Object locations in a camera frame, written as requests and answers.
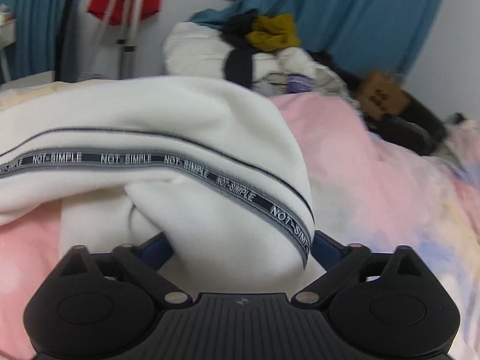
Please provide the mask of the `white desk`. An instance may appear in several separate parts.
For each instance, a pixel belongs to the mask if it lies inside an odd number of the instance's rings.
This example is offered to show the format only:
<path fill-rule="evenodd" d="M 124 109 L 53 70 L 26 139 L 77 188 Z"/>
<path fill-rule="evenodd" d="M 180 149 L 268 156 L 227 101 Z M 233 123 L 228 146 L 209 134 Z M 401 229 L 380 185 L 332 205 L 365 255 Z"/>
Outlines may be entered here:
<path fill-rule="evenodd" d="M 0 52 L 1 52 L 1 73 L 3 80 L 11 81 L 9 63 L 5 49 L 16 42 L 16 17 L 9 11 L 5 4 L 1 4 L 1 25 L 0 25 Z"/>

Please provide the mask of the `blue curtain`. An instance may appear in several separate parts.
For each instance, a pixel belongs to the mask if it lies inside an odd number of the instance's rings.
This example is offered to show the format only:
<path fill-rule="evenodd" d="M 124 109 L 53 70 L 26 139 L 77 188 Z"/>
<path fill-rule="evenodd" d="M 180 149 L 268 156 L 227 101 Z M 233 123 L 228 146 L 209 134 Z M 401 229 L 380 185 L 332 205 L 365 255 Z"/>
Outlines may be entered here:
<path fill-rule="evenodd" d="M 203 10 L 192 22 L 219 29 L 249 10 L 291 14 L 301 46 L 326 51 L 341 69 L 364 77 L 372 70 L 408 73 L 442 0 L 235 0 L 224 10 Z"/>
<path fill-rule="evenodd" d="M 5 50 L 12 80 L 53 72 L 77 77 L 76 26 L 79 0 L 1 0 L 16 18 L 16 41 Z"/>

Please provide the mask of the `brown cardboard box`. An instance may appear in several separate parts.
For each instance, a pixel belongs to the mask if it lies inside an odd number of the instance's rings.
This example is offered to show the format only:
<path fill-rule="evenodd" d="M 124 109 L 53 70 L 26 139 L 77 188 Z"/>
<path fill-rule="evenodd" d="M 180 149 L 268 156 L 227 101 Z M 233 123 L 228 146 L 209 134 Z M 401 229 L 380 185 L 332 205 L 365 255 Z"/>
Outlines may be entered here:
<path fill-rule="evenodd" d="M 355 99 L 361 111 L 375 120 L 385 115 L 398 116 L 411 102 L 392 77 L 379 71 L 372 71 L 365 77 Z"/>

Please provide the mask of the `pink blue bed sheet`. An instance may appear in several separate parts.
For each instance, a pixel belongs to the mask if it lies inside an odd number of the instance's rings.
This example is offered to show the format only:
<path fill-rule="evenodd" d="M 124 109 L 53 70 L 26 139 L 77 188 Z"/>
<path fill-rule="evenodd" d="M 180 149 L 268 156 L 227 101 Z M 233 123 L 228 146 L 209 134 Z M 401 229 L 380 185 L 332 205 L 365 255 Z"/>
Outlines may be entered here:
<path fill-rule="evenodd" d="M 1 113 L 69 85 L 53 83 L 1 95 Z M 450 355 L 479 357 L 479 188 L 468 173 L 374 136 L 339 97 L 291 94 L 268 98 L 281 113 L 304 157 L 314 233 L 374 252 L 412 247 L 460 311 Z M 62 204 L 39 205 L 1 221 L 1 357 L 30 359 L 24 309 L 66 253 L 59 252 Z"/>

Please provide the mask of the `dark navy garment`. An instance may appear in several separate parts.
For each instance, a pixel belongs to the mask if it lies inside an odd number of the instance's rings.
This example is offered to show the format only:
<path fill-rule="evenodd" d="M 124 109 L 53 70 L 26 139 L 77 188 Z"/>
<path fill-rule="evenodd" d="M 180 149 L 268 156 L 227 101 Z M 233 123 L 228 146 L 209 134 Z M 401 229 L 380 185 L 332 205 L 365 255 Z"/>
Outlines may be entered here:
<path fill-rule="evenodd" d="M 253 55 L 260 51 L 247 41 L 246 35 L 258 15 L 257 10 L 248 10 L 232 16 L 221 29 L 222 39 L 233 47 L 224 62 L 224 77 L 247 89 L 253 83 Z"/>

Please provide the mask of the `white knit sweater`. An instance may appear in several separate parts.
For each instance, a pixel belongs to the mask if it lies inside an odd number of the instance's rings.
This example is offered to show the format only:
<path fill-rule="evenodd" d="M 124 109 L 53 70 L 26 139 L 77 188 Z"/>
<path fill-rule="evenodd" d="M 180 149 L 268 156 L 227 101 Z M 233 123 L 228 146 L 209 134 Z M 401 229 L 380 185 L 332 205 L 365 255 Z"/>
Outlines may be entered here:
<path fill-rule="evenodd" d="M 190 293 L 294 293 L 322 273 L 297 141 L 269 99 L 224 80 L 30 91 L 1 112 L 1 222 L 52 201 L 61 254 L 163 233 L 162 273 Z"/>

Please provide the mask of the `blue curtain right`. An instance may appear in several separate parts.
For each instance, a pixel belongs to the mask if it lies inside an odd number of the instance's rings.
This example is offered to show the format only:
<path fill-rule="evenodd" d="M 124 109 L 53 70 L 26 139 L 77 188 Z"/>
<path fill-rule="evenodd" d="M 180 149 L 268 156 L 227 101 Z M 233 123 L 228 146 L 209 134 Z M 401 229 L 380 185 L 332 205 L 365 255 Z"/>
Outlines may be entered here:
<path fill-rule="evenodd" d="M 364 77 L 372 70 L 408 73 L 442 0 L 235 0 L 224 10 L 203 10 L 192 22 L 219 29 L 249 10 L 291 14 L 301 46 L 326 51 L 341 69 Z"/>

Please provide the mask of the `black bag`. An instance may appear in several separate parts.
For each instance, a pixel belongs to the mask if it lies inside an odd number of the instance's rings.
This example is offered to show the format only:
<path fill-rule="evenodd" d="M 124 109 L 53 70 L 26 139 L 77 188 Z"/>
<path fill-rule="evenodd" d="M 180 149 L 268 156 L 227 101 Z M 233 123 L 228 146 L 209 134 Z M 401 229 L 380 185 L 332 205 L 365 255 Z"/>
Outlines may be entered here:
<path fill-rule="evenodd" d="M 310 55 L 315 61 L 337 73 L 346 84 L 349 94 L 356 100 L 356 92 L 365 78 L 338 67 L 326 51 L 311 52 Z M 385 115 L 381 120 L 375 120 L 360 108 L 366 126 L 385 141 L 407 148 L 418 155 L 432 155 L 448 137 L 447 124 L 410 93 L 404 90 L 403 92 L 411 102 L 399 115 Z"/>

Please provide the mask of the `yellow garment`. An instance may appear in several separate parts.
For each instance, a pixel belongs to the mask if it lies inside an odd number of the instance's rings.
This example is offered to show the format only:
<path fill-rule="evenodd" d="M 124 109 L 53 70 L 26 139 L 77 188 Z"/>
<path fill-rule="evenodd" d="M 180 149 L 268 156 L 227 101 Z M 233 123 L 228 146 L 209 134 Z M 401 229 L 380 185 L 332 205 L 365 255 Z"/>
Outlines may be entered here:
<path fill-rule="evenodd" d="M 274 17 L 258 16 L 251 25 L 247 41 L 256 49 L 269 53 L 300 47 L 295 18 L 292 14 Z"/>

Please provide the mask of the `blue curtain left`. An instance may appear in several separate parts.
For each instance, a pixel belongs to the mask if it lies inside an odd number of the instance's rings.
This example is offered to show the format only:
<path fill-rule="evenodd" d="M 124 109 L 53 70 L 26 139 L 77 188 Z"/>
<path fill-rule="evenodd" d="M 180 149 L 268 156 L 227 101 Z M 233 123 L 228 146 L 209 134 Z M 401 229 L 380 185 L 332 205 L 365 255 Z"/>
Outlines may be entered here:
<path fill-rule="evenodd" d="M 16 18 L 16 41 L 5 50 L 12 80 L 53 72 L 77 77 L 76 26 L 79 0 L 1 0 Z"/>

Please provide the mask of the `white bundled clothes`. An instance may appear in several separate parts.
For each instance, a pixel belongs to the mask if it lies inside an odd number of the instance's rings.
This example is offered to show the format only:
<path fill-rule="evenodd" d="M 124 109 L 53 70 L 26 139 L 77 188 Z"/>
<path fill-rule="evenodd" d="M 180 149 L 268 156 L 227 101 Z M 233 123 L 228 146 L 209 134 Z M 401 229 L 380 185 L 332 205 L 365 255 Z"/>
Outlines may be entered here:
<path fill-rule="evenodd" d="M 165 71 L 229 80 L 266 97 L 302 92 L 347 97 L 347 85 L 303 49 L 263 53 L 232 46 L 219 30 L 192 22 L 176 24 L 163 43 Z"/>

